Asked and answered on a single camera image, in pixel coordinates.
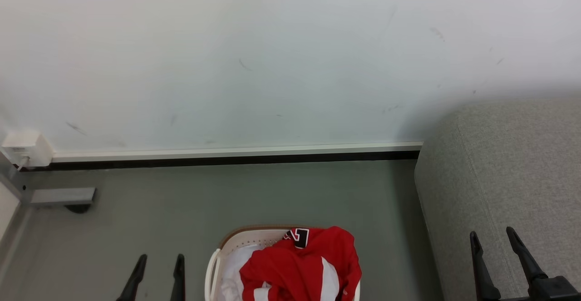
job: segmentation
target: clothes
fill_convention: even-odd
[[[361,279],[353,236],[339,227],[294,228],[240,270],[244,301],[352,301]]]
[[[240,268],[244,266],[254,251],[262,249],[264,247],[260,245],[248,245],[230,253],[222,270],[221,293],[218,295],[218,301],[242,300],[244,286],[240,279]]]

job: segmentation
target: black caster wheel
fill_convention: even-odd
[[[85,214],[91,208],[91,204],[70,204],[65,207],[75,214]]]

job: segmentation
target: basket rim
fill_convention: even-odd
[[[263,231],[263,230],[268,230],[268,229],[284,229],[284,230],[289,231],[293,228],[321,228],[321,227],[301,226],[301,225],[247,225],[247,226],[242,226],[242,227],[234,229],[234,231],[231,231],[230,233],[228,233],[226,235],[226,237],[224,237],[222,239],[222,241],[220,241],[220,245],[218,248],[220,250],[224,249],[224,246],[226,245],[228,240],[230,240],[234,235],[242,233],[242,232]]]

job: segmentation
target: black baseboard strip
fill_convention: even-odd
[[[327,154],[288,154],[283,156],[119,160],[111,162],[52,163],[46,167],[23,168],[22,171],[23,172],[78,171],[89,169],[114,169],[114,168],[346,162],[353,160],[403,160],[403,159],[417,159],[418,155],[419,151],[391,151],[391,152],[327,153]]]

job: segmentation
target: white electrical box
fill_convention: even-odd
[[[50,144],[36,131],[8,133],[2,142],[2,153],[13,164],[25,167],[48,166],[53,155]]]

